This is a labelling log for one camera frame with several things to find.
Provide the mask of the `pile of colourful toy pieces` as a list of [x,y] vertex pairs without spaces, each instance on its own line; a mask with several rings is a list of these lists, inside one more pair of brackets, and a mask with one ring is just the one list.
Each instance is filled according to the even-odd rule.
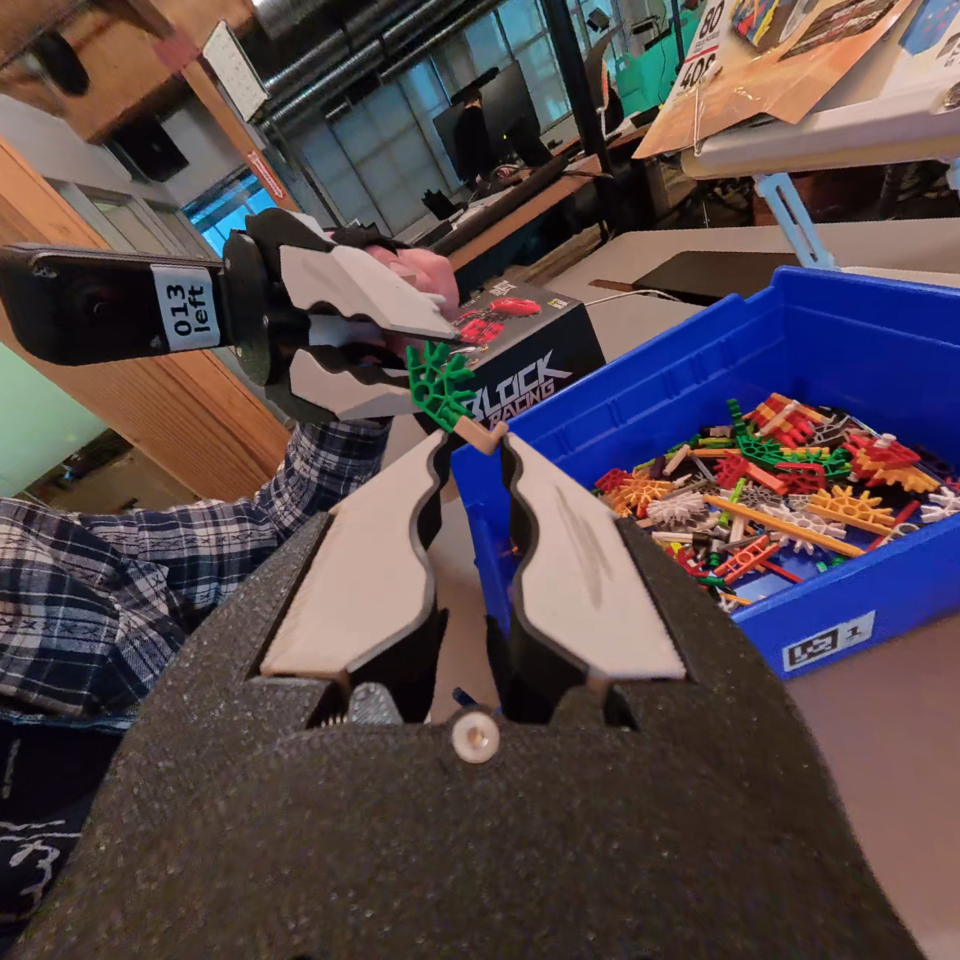
[[772,392],[590,493],[729,616],[959,513],[958,467],[831,406]]

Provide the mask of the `computer monitor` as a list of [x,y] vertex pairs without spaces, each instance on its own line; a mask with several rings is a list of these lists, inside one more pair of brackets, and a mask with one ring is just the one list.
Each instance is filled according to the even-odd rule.
[[[497,72],[487,71],[474,81],[474,85],[481,93],[481,104],[470,111],[480,115],[487,145],[481,150],[480,159],[493,160],[491,168],[506,164],[511,158],[519,158],[528,166],[548,162],[551,153],[541,139],[539,116],[522,65],[515,61]],[[454,102],[433,118],[443,150],[464,184],[471,183],[473,178],[469,174],[476,172],[476,152],[458,144],[463,140],[457,130],[462,127],[461,120],[467,111],[466,93],[461,90]]]

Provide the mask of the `green toy connector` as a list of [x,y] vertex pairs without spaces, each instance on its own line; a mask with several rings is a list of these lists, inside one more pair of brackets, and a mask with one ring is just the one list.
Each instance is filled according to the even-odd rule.
[[446,433],[454,432],[462,418],[472,419],[474,373],[450,343],[408,345],[405,359],[411,399],[418,411]]

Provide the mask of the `white wall sign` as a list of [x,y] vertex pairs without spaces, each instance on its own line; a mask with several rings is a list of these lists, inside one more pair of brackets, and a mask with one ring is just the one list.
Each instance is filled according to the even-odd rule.
[[251,122],[270,94],[227,20],[219,20],[211,30],[201,54],[235,112]]

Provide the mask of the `cardboard poster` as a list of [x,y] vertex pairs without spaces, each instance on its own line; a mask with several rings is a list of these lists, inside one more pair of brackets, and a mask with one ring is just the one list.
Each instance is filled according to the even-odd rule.
[[695,148],[758,116],[797,124],[902,20],[908,1],[707,2],[633,157]]

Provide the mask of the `person's left hand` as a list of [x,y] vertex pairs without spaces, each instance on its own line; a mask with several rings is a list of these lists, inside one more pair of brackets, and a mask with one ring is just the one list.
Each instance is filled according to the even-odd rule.
[[443,318],[457,320],[460,292],[450,260],[420,247],[391,249],[382,244],[365,247],[365,252],[419,292],[431,296]]

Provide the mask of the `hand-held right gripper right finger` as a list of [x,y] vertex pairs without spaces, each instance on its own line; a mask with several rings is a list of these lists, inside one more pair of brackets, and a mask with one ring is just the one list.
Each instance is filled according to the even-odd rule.
[[518,435],[500,453],[519,556],[512,670],[537,691],[687,678],[615,513]]

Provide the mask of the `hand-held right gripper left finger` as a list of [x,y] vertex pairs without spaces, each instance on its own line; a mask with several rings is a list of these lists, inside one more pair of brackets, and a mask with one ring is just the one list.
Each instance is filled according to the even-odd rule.
[[426,625],[436,577],[419,521],[445,484],[448,440],[429,435],[330,511],[262,676],[346,683]]

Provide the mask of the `person's left forearm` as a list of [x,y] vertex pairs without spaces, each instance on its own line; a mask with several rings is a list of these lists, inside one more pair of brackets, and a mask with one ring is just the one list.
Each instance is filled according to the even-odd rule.
[[375,477],[392,421],[299,425],[252,497],[166,510],[1,504],[2,719],[124,728],[201,624]]

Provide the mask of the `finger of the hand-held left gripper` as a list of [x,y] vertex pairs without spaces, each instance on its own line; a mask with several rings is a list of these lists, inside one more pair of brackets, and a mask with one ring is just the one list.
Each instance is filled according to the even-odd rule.
[[417,411],[406,370],[382,348],[300,348],[285,381],[285,413],[300,425],[378,421]]
[[420,341],[456,341],[438,294],[426,294],[366,252],[281,247],[281,279],[292,305],[307,314],[309,346],[375,342],[383,333]]

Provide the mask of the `blue bin with white label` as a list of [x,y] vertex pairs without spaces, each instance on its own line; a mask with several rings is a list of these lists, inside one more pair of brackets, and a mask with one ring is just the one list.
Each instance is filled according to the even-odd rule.
[[834,666],[958,610],[958,291],[783,268],[770,286],[730,296],[522,413],[510,432],[586,487],[692,441],[696,428],[744,418],[774,394],[847,415],[868,435],[892,434],[918,454],[928,493],[871,485],[855,467],[844,486],[881,497],[883,535],[850,530],[863,558],[784,558],[798,583],[773,571],[743,578],[750,601],[732,614],[776,675]]

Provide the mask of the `black flat pad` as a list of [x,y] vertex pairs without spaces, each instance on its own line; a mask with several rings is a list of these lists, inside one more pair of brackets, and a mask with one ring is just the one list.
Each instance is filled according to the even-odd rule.
[[747,300],[762,292],[774,272],[799,268],[794,253],[688,250],[675,254],[640,278],[625,282],[595,279],[589,286],[615,293],[655,292],[693,306],[712,306],[736,295]]

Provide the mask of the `tan toy rod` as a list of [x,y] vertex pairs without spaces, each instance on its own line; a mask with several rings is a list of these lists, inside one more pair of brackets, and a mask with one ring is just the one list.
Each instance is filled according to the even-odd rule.
[[484,427],[480,422],[461,415],[455,423],[452,432],[463,439],[475,450],[486,456],[496,453],[509,432],[509,424],[498,422],[492,429]]

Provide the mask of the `black toy box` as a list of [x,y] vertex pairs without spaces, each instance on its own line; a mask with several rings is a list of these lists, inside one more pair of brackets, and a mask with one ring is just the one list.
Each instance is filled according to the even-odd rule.
[[503,281],[459,308],[452,355],[473,372],[471,418],[486,429],[545,402],[606,363],[590,315],[570,294]]

